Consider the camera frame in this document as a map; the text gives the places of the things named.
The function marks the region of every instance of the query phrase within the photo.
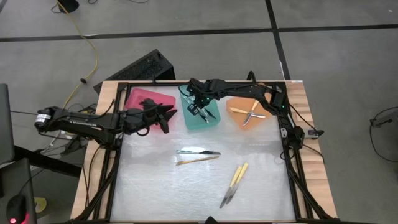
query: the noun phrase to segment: yellow cable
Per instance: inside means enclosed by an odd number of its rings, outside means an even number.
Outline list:
[[[94,53],[95,53],[95,66],[94,66],[94,69],[85,77],[85,79],[88,79],[89,77],[91,77],[95,73],[95,71],[97,71],[97,68],[98,68],[97,50],[95,49],[94,45],[81,33],[79,27],[77,26],[76,22],[73,20],[72,16],[69,15],[69,12],[64,8],[64,6],[58,0],[57,0],[57,4],[63,9],[63,11],[68,15],[69,19],[73,22],[73,25],[75,25],[76,30],[79,33],[80,37],[85,39],[90,44],[91,48],[93,48],[93,50],[94,50]],[[69,97],[67,98],[65,104],[63,105],[63,108],[65,108],[67,106],[67,104],[71,100],[72,96],[76,93],[76,91],[80,87],[80,85],[81,85],[81,83],[79,83],[79,85],[77,85],[76,88],[69,95]]]

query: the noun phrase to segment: wooden table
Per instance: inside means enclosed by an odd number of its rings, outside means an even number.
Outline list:
[[[274,81],[275,80],[269,80],[269,81],[260,80],[259,82],[274,82]],[[150,83],[151,81],[130,81],[130,82]],[[307,95],[305,93],[303,82],[290,81],[290,80],[280,81],[280,82],[286,82],[287,94],[289,97],[290,104],[292,104],[296,108],[296,110],[303,116],[304,119],[306,119],[310,124],[313,125],[311,111],[308,105]],[[96,114],[102,114],[108,109],[112,100],[114,100],[116,97],[116,90],[118,87],[118,83],[119,83],[118,81],[103,82],[101,93],[98,99]],[[125,94],[126,94],[125,91],[122,92],[119,109],[123,108]],[[309,128],[309,126],[299,116],[297,116],[294,110],[292,110],[292,116],[297,126],[301,126],[303,129]],[[319,143],[317,140],[305,139],[304,144],[320,151]],[[88,168],[90,165],[91,158],[93,157],[93,154],[97,148],[98,144],[95,141],[90,141],[88,143],[85,161],[84,161],[86,173],[88,173]],[[314,152],[308,150],[306,147],[303,147],[303,149],[300,150],[300,154],[302,158],[305,178],[307,180],[308,190],[311,192],[315,200],[323,207],[323,209],[329,215],[337,217],[335,204],[333,203],[333,198],[331,196],[329,182],[326,176],[326,170],[325,166],[323,165],[322,158],[318,154],[315,154]],[[90,199],[93,198],[98,189],[101,169],[104,161],[104,155],[105,155],[105,150],[99,150],[93,160],[93,166],[91,169],[90,189],[89,189]],[[110,168],[112,167],[113,157],[114,157],[114,152],[113,154],[111,154],[108,171],[110,171]],[[100,218],[104,218],[105,216],[106,202],[108,201],[108,194],[109,194],[108,190],[103,195],[101,210],[99,213]],[[297,189],[297,193],[300,204],[300,211],[302,217],[305,217],[306,216],[305,205],[303,202],[302,194],[299,189]],[[86,187],[82,172],[76,192],[75,203],[73,204],[71,218],[79,216],[79,214],[84,210],[85,199],[86,199]]]

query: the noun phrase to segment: teal bin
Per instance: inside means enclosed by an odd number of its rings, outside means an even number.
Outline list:
[[[180,91],[182,91],[186,95],[189,95],[186,85],[180,86],[179,88],[180,88]],[[216,119],[214,119],[211,116],[207,116],[206,118],[209,122],[209,123],[207,123],[199,114],[194,116],[191,114],[191,112],[189,112],[189,110],[187,108],[190,105],[190,103],[188,103],[184,99],[184,96],[181,93],[180,93],[180,99],[181,99],[181,103],[182,103],[182,110],[184,113],[185,125],[187,126],[187,128],[189,130],[197,130],[197,129],[201,129],[201,128],[213,127],[213,126],[216,126],[220,122],[221,116],[220,116],[220,112],[218,111],[216,100],[212,100],[209,103],[209,105],[204,107],[204,109],[207,109],[212,115],[214,115],[216,117]]]

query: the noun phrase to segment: yellow-handled knife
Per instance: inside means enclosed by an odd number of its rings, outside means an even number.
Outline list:
[[[241,181],[241,179],[242,179],[244,173],[246,172],[246,169],[248,169],[248,165],[249,165],[249,164],[248,164],[247,162],[244,163],[243,168],[242,168],[242,171],[241,171],[241,173],[239,174],[238,179],[236,180],[236,184],[235,184],[235,186],[234,186],[234,188],[233,188],[233,190],[232,190],[232,192],[231,192],[231,195],[228,197],[228,199],[227,199],[227,201],[226,201],[226,204],[229,204],[230,201],[232,200],[232,198],[234,197],[235,192],[236,192],[236,190],[238,189],[239,183],[240,183],[240,181]]]
[[[239,166],[239,167],[236,169],[235,175],[234,175],[234,177],[232,178],[231,184],[229,185],[227,192],[225,193],[225,196],[224,196],[223,201],[221,202],[220,208],[222,208],[222,207],[225,205],[225,202],[226,202],[226,200],[228,199],[229,195],[231,194],[232,188],[234,187],[234,184],[235,184],[236,180],[238,179],[238,176],[239,176],[239,174],[241,173],[241,170],[242,170],[242,167],[241,167],[241,166]]]

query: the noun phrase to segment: computer mouse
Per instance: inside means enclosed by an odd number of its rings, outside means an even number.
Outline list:
[[[21,224],[26,216],[26,198],[22,194],[13,196],[7,204],[6,216],[11,224]]]

